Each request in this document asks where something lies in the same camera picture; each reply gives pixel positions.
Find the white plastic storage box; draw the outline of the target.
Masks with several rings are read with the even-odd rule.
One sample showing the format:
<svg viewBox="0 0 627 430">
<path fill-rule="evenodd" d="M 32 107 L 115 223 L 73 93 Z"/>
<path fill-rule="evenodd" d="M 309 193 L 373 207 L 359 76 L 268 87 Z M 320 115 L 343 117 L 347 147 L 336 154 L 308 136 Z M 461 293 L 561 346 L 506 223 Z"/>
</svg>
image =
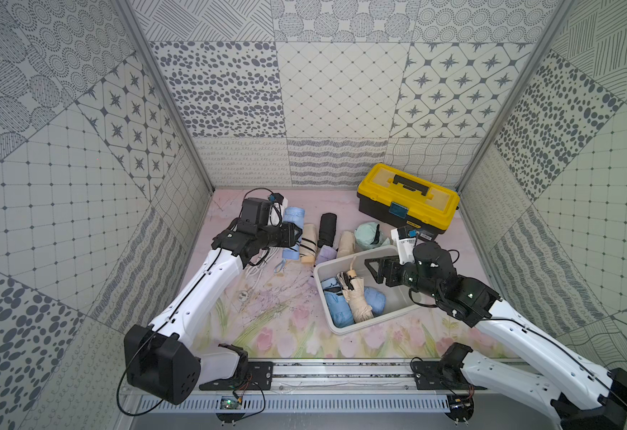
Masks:
<svg viewBox="0 0 627 430">
<path fill-rule="evenodd" d="M 396 248 L 387 245 L 330 260 L 313 269 L 313 279 L 322 301 L 325 321 L 334 334 L 348 335 L 353 331 L 390 322 L 419 308 L 410 300 L 407 287 L 387 287 L 383 283 L 377 283 L 372 272 L 365 266 L 366 260 L 397 255 Z M 341 292 L 333 292 L 335 287 L 341 286 L 336 276 L 350 269 L 364 281 L 365 300 L 372 308 L 372 318 L 364 322 L 355 322 L 351 306 L 345 297 Z"/>
</svg>

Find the small light blue umbrella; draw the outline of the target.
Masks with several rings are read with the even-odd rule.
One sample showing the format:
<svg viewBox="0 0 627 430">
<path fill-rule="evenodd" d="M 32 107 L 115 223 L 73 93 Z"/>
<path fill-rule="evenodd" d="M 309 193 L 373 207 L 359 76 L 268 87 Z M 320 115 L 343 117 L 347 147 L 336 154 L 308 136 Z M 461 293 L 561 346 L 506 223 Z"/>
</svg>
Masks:
<svg viewBox="0 0 627 430">
<path fill-rule="evenodd" d="M 284 261 L 295 261 L 300 258 L 304 213 L 304 209 L 297 207 L 287 207 L 284 210 L 284 222 L 288 227 L 288 238 L 290 239 L 290 244 L 282 251 Z"/>
</svg>

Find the beige umbrella wooden handle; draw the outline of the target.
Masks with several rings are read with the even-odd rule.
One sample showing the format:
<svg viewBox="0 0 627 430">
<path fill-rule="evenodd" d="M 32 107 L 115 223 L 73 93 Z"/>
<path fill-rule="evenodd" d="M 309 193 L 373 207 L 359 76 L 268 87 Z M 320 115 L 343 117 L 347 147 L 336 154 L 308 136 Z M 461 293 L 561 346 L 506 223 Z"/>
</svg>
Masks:
<svg viewBox="0 0 627 430">
<path fill-rule="evenodd" d="M 365 322 L 374 318 L 372 307 L 365 298 L 365 280 L 355 270 L 356 258 L 351 260 L 349 268 L 338 276 L 342 286 L 342 295 L 352 312 L 354 322 Z"/>
</svg>

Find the mint green umbrella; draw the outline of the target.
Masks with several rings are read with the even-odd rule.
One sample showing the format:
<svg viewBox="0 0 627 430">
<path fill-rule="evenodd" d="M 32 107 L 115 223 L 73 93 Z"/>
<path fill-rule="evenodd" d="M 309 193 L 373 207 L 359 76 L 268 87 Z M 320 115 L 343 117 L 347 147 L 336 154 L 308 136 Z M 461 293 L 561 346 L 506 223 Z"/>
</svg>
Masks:
<svg viewBox="0 0 627 430">
<path fill-rule="evenodd" d="M 368 251 L 378 247 L 390 245 L 390 239 L 381 230 L 378 222 L 366 222 L 355 231 L 356 246 L 361 251 Z"/>
</svg>

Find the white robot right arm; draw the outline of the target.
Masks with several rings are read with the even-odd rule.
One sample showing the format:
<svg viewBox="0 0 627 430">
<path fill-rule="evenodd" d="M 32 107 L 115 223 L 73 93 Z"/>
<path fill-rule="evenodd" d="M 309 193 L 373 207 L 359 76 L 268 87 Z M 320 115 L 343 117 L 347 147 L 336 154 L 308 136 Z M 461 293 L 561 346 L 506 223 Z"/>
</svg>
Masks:
<svg viewBox="0 0 627 430">
<path fill-rule="evenodd" d="M 543 333 L 495 290 L 456 271 L 435 242 L 400 255 L 367 259 L 379 284 L 405 286 L 434 307 L 505 345 L 533 367 L 522 371 L 454 342 L 438 364 L 448 384 L 483 387 L 548 416 L 562 429 L 622 429 L 627 423 L 627 371 L 608 370 Z"/>
</svg>

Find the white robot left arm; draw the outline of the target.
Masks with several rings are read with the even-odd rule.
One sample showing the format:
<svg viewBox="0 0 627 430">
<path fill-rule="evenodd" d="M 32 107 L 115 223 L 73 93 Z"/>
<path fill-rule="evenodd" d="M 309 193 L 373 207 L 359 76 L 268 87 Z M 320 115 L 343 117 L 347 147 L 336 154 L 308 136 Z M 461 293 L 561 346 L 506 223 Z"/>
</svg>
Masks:
<svg viewBox="0 0 627 430">
<path fill-rule="evenodd" d="M 178 405 L 198 385 L 220 381 L 237 387 L 248 380 L 244 349 L 220 343 L 195 354 L 193 343 L 225 289 L 273 248 L 298 245 L 302 227 L 284 218 L 286 198 L 246 197 L 237 218 L 212 240 L 198 272 L 149 324 L 135 324 L 123 340 L 122 379 L 161 401 Z"/>
</svg>

